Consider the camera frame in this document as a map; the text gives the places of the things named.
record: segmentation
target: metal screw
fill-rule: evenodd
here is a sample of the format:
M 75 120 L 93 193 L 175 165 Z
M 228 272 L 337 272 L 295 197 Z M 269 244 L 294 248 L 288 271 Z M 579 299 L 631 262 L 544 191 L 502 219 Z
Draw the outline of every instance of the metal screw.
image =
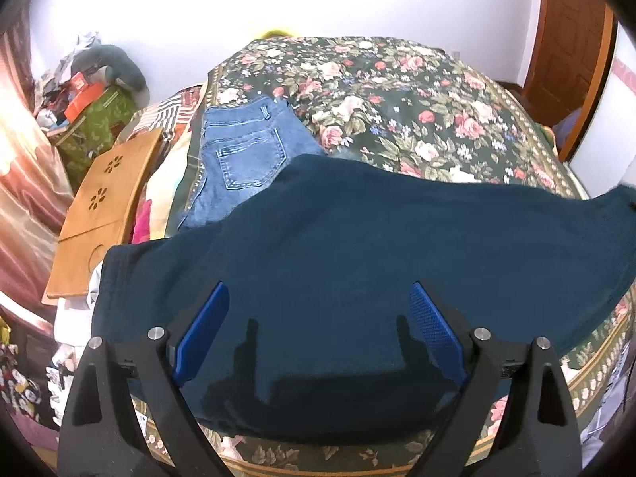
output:
M 548 350 L 549 347 L 552 346 L 552 344 L 550 344 L 550 340 L 547 337 L 538 337 L 537 346 L 540 347 L 542 350 Z
M 100 347 L 102 345 L 102 338 L 101 337 L 93 337 L 91 338 L 90 341 L 88 341 L 88 347 L 91 350 L 94 350 L 98 347 Z
M 160 326 L 154 326 L 150 330 L 148 330 L 148 338 L 153 341 L 156 341 L 157 339 L 163 337 L 163 334 L 165 334 L 165 330 Z
M 473 333 L 475 334 L 475 337 L 477 337 L 480 341 L 487 341 L 491 338 L 491 331 L 487 328 L 475 328 L 475 331 Z

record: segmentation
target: denim back pocket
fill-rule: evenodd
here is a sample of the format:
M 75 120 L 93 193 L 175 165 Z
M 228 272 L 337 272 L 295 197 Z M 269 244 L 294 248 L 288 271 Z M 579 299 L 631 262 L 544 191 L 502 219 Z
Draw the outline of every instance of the denim back pocket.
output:
M 214 140 L 225 188 L 241 190 L 262 186 L 273 179 L 287 155 L 276 128 L 240 138 Z

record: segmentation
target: jeans waistband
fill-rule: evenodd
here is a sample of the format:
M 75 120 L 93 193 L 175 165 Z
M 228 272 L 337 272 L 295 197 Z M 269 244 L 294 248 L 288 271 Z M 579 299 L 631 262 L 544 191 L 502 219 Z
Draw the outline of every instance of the jeans waistband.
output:
M 288 109 L 286 100 L 273 100 L 262 95 L 254 100 L 235 107 L 209 107 L 204 113 L 207 124 L 235 124 L 250 120 L 263 120 L 275 117 Z

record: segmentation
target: curtain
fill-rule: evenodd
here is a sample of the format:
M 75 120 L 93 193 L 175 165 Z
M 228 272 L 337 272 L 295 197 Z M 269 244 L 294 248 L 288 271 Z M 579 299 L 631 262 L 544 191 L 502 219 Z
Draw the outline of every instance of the curtain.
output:
M 51 318 L 41 298 L 72 192 L 33 117 L 33 87 L 25 6 L 0 38 L 0 291 Z

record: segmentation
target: wooden door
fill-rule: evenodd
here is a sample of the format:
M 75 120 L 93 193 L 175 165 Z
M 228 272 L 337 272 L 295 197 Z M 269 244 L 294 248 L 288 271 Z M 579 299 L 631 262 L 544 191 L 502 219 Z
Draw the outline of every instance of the wooden door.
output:
M 523 91 L 536 122 L 553 126 L 583 105 L 599 59 L 604 16 L 604 0 L 542 0 Z

